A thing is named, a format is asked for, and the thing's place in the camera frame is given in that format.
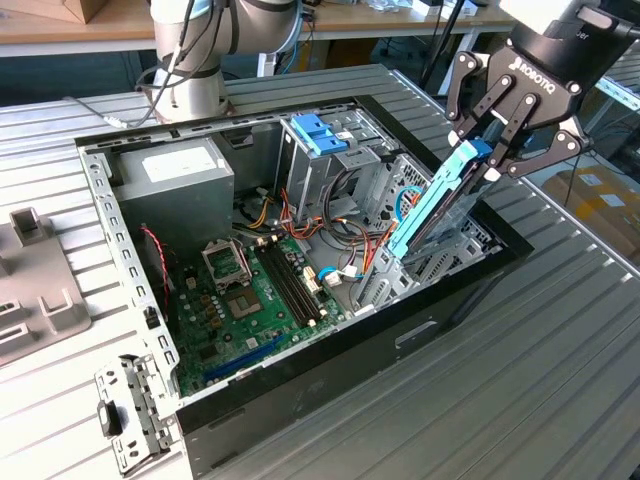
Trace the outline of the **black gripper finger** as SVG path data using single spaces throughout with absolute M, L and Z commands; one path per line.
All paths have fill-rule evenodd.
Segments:
M 447 95 L 445 116 L 451 123 L 447 136 L 450 146 L 480 134 L 488 126 L 489 113 L 515 86 L 515 77 L 506 73 L 493 82 L 477 79 L 488 73 L 490 56 L 470 51 L 458 53 Z
M 560 122 L 550 146 L 542 153 L 524 158 L 521 151 L 533 128 L 531 119 L 542 111 L 542 98 L 533 93 L 524 95 L 507 117 L 507 123 L 494 141 L 489 156 L 476 161 L 465 173 L 463 194 L 479 196 L 490 183 L 502 176 L 520 178 L 581 154 L 591 146 L 575 115 Z

